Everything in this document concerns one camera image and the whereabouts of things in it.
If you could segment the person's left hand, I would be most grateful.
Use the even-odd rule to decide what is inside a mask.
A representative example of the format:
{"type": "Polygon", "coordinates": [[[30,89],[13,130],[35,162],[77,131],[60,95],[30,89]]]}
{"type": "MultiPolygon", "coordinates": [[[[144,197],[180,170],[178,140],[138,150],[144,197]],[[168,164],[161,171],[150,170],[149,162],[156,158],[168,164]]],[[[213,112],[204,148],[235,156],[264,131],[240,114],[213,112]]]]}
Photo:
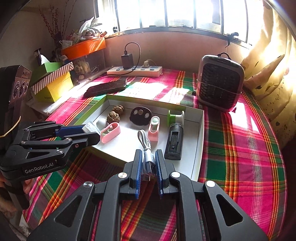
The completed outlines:
{"type": "Polygon", "coordinates": [[[5,187],[15,194],[20,194],[21,192],[29,194],[32,190],[34,178],[34,174],[25,173],[23,171],[1,171],[1,187],[5,187]]]}

